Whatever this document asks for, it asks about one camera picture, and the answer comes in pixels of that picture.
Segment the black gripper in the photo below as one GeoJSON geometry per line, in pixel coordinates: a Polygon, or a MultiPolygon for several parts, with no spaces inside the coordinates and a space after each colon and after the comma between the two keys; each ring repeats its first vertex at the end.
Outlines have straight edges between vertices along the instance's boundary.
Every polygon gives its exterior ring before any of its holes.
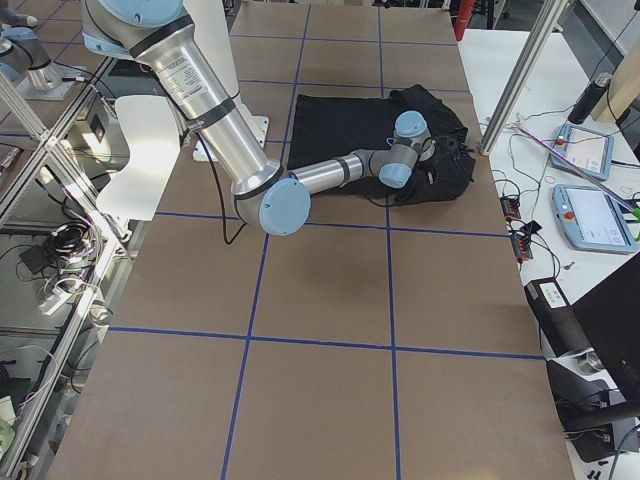
{"type": "Polygon", "coordinates": [[[425,168],[451,168],[457,164],[460,141],[456,137],[439,136],[434,140],[434,152],[424,161],[425,168]]]}

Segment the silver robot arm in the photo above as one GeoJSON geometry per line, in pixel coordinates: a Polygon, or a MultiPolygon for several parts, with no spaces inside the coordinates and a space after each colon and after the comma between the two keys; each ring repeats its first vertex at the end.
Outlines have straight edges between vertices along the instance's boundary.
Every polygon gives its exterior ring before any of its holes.
{"type": "Polygon", "coordinates": [[[287,236],[307,220],[314,195],[392,195],[398,206],[449,201],[471,182],[475,162],[466,128],[425,88],[388,99],[297,101],[287,164],[269,158],[219,69],[202,52],[194,12],[180,1],[87,1],[86,47],[149,68],[206,155],[231,181],[246,224],[287,236]]]}

